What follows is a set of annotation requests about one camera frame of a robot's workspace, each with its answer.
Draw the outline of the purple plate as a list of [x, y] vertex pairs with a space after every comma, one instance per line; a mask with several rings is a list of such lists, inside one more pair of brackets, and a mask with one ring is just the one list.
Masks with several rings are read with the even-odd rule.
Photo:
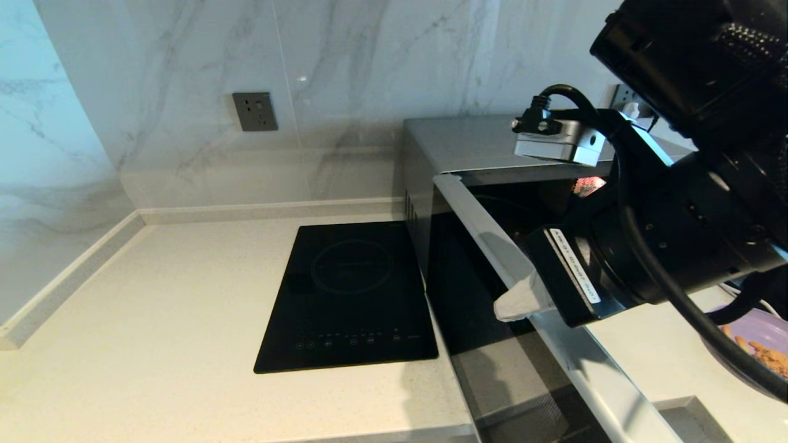
[[[747, 342], [754, 340], [767, 348], [776, 349], [788, 355], [788, 322], [776, 315], [756, 308], [729, 325], [733, 334], [744, 337]], [[711, 356], [717, 360], [718, 364], [731, 373], [732, 376], [749, 385], [751, 389], [766, 396], [770, 395], [768, 391], [765, 391], [760, 385], [743, 375], [737, 368], [729, 365], [726, 359], [718, 355], [715, 348], [706, 342], [703, 344]]]

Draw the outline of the black induction cooktop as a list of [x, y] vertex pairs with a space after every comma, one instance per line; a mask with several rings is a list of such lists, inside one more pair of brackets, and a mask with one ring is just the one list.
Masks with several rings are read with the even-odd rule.
[[254, 373], [436, 359], [404, 221], [297, 230]]

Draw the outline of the fried food pieces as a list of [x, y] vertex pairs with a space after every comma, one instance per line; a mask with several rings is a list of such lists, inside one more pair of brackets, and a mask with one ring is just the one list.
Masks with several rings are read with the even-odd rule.
[[754, 358], [769, 370], [788, 380], [788, 355], [776, 349], [767, 348], [751, 340], [749, 347], [754, 350]]

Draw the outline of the dark double wall socket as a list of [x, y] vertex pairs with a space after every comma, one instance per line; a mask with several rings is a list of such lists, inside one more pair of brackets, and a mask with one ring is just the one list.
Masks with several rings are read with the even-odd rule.
[[613, 97], [610, 100], [609, 107], [611, 109], [622, 112], [622, 107], [625, 103], [638, 102], [640, 104], [640, 118], [636, 121], [640, 126], [650, 132], [659, 120], [653, 107], [645, 101], [638, 93], [625, 84], [616, 84], [613, 90]]

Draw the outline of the grey single wall socket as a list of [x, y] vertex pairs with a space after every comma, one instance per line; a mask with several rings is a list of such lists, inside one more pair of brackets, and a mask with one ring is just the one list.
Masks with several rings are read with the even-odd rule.
[[231, 98], [243, 132], [278, 131], [278, 118], [269, 92], [236, 92]]

